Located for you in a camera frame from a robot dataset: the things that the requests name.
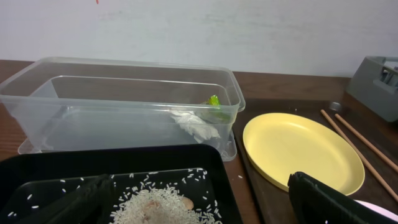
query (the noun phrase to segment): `gray box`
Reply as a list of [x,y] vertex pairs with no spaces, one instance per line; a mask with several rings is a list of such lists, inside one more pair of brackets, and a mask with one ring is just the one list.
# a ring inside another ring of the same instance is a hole
[[388,122],[398,121],[398,57],[367,56],[351,79],[347,92]]

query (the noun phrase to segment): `brown tabletop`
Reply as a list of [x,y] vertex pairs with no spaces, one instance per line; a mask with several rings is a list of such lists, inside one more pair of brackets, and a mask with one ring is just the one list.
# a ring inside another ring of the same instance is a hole
[[[0,60],[0,83],[32,62]],[[351,96],[344,93],[349,78],[278,75],[268,73],[234,72],[246,99],[333,100],[363,115],[377,129],[398,145],[398,133],[387,123]],[[17,121],[0,105],[0,161],[17,155],[26,136]],[[244,223],[260,223],[249,182],[241,158],[225,162],[229,182]]]

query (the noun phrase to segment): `wall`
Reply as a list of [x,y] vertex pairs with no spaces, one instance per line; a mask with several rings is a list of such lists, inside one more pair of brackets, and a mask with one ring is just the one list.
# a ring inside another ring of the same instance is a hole
[[0,58],[110,58],[350,77],[398,56],[397,0],[2,0]]

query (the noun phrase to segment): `clear plastic bin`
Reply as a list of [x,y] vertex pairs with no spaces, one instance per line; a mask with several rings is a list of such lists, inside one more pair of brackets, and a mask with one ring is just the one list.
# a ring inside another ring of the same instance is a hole
[[[203,104],[212,95],[221,106]],[[60,57],[4,81],[0,99],[46,151],[203,143],[222,154],[245,107],[227,69]]]

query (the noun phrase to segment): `wooden chopstick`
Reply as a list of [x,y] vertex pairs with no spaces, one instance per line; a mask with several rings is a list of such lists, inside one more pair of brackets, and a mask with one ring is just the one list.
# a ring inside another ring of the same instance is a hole
[[365,145],[372,149],[374,153],[376,153],[387,165],[393,168],[398,173],[398,166],[394,162],[392,162],[386,155],[384,155],[378,148],[376,148],[372,143],[370,143],[362,134],[357,132],[344,118],[340,115],[335,114],[336,118],[343,123],[352,133],[356,135],[360,140],[362,140]]
[[330,116],[326,113],[325,110],[321,110],[322,115],[329,121],[329,123],[333,126],[333,128],[337,131],[337,133],[343,137],[343,139],[350,144],[350,146],[356,151],[359,158],[361,158],[362,162],[369,169],[369,171],[373,174],[373,176],[380,182],[380,184],[390,193],[390,195],[394,198],[396,202],[398,202],[398,195],[391,189],[391,187],[387,184],[387,182],[380,176],[380,174],[376,171],[376,169],[371,165],[371,163],[362,155],[362,153],[355,147],[355,145],[347,138],[344,132],[337,126],[337,124],[330,118]]

